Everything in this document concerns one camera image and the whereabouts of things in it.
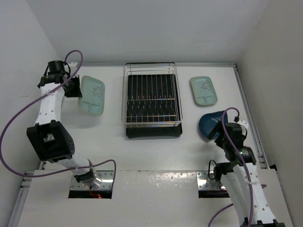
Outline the light green rectangular plate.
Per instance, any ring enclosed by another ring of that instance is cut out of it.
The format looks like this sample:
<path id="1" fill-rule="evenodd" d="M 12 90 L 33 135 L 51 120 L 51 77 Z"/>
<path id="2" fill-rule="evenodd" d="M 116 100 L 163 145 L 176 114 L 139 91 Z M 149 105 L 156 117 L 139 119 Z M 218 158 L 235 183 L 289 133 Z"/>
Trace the light green rectangular plate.
<path id="1" fill-rule="evenodd" d="M 82 97 L 78 99 L 78 107 L 91 115 L 102 115 L 105 104 L 105 84 L 96 78 L 83 76 L 80 90 Z"/>

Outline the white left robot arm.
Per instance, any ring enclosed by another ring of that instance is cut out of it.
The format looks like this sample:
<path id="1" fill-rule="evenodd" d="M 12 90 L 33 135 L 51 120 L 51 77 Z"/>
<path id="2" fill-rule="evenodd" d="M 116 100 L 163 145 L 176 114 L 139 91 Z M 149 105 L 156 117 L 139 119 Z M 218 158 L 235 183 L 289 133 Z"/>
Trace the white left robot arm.
<path id="1" fill-rule="evenodd" d="M 78 183 L 97 189 L 101 184 L 93 164 L 75 153 L 75 144 L 61 123 L 61 109 L 65 97 L 81 97 L 80 79 L 71 77 L 71 69 L 64 61 L 48 62 L 38 84 L 41 95 L 39 115 L 27 137 L 41 161 L 58 163 L 73 172 Z"/>

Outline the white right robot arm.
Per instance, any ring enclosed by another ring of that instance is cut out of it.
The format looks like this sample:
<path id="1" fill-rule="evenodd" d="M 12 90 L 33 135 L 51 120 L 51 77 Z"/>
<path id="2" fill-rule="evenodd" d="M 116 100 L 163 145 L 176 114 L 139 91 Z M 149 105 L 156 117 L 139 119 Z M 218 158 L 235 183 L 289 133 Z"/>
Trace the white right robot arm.
<path id="1" fill-rule="evenodd" d="M 241 227 L 283 227 L 270 209 L 259 180 L 256 158 L 244 145 L 246 136 L 238 123 L 219 122 L 209 133 L 211 140 L 225 152 L 227 162 L 217 163 L 214 179 L 220 182 L 233 203 Z"/>

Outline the dark blue round plate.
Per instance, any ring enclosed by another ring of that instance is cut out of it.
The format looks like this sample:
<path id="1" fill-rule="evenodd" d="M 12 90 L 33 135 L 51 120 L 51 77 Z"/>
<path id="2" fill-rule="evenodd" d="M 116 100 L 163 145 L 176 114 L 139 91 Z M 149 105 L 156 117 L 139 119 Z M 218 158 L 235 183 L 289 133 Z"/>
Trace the dark blue round plate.
<path id="1" fill-rule="evenodd" d="M 204 114 L 198 123 L 198 129 L 205 141 L 221 139 L 224 135 L 222 115 L 224 111 Z"/>

